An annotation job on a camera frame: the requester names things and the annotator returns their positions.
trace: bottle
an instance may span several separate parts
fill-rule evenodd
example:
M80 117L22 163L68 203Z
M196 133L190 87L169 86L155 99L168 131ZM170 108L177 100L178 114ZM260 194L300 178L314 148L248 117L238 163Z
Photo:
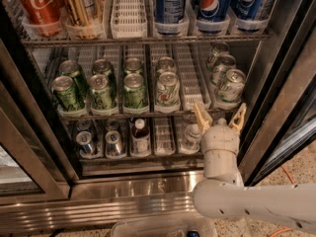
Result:
M134 157L146 157L151 153L150 130L143 118L138 118L131 128L133 149L131 155Z

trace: speckled floor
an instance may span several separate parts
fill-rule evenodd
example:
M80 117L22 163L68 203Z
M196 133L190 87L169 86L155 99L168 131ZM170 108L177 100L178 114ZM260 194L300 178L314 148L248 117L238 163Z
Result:
M316 183L316 141L291 160L283 164L292 180L296 184ZM291 184L289 177L283 170L278 168L259 183L259 186ZM235 221L214 219L214 226L218 237L270 237L283 226L255 220L242 218ZM55 231L42 231L32 235L9 235L11 237L110 237L111 229L100 227L89 227L85 229L60 229ZM301 231L286 231L276 235L278 237L312 237Z

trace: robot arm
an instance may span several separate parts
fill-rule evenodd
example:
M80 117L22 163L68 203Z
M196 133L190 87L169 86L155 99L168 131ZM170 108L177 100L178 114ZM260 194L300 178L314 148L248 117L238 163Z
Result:
M316 233L316 186L243 186L237 168L239 134L246 106L243 104L227 125L221 118L203 132L205 180L194 189L194 205L205 217L251 216L293 229Z

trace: refrigerator bottom panel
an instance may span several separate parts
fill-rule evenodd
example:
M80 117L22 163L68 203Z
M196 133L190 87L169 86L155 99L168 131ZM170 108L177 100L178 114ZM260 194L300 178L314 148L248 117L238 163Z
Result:
M80 182L65 201L0 207L0 234L113 225L127 219L196 212L192 190L202 171Z

